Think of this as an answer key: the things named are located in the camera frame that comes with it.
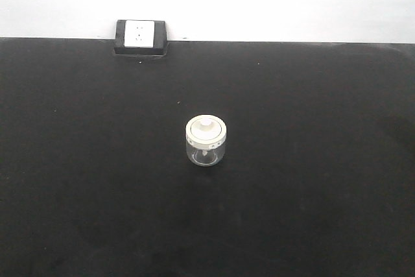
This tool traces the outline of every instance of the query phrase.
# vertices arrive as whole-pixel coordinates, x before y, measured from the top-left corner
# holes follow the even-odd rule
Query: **black surface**
[[[154,40],[153,47],[125,47],[125,19],[117,21],[115,31],[114,52],[116,54],[135,54],[135,55],[157,55],[162,56],[167,52],[167,31],[166,22],[154,21]]]
[[[413,45],[112,49],[0,40],[0,276],[415,275]]]

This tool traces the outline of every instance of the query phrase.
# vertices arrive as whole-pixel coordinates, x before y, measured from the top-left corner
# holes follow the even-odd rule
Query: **jar lid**
[[[216,149],[226,141],[226,125],[213,115],[199,115],[186,125],[186,140],[197,149]]]

